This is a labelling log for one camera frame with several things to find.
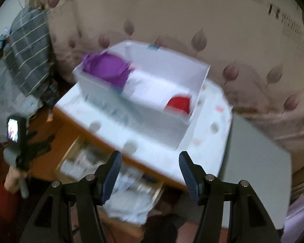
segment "gray cloth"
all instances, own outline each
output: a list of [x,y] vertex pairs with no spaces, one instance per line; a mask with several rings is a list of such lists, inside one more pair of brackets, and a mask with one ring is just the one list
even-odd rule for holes
[[22,9],[11,25],[4,58],[21,91],[26,96],[46,96],[43,102],[53,107],[58,91],[50,79],[51,53],[46,12],[30,6]]

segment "white cloth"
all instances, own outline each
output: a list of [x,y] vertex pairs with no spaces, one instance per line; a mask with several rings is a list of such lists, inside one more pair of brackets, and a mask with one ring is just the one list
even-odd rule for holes
[[132,187],[143,176],[143,172],[128,165],[122,165],[115,182],[113,193],[125,191]]
[[153,208],[153,202],[148,194],[126,190],[112,194],[103,208],[108,217],[143,225]]
[[136,69],[130,73],[122,94],[130,101],[163,111],[175,96],[190,98],[190,114],[195,108],[197,92],[167,79]]
[[294,243],[304,231],[304,195],[301,195],[288,209],[282,243]]

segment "black cloth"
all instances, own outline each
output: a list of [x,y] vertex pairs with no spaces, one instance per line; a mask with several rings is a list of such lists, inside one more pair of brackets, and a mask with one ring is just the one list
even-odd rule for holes
[[176,243],[178,229],[185,222],[176,214],[149,217],[141,243]]

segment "purple cloth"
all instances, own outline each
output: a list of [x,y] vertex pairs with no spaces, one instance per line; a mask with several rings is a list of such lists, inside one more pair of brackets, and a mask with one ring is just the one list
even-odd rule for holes
[[123,88],[130,74],[129,62],[109,54],[87,54],[83,57],[83,71],[101,78],[113,86]]

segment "red cloth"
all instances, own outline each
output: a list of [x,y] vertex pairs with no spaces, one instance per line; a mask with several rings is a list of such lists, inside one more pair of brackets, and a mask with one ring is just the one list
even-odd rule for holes
[[7,192],[0,180],[0,242],[10,242],[10,229],[17,214],[19,200],[19,193]]

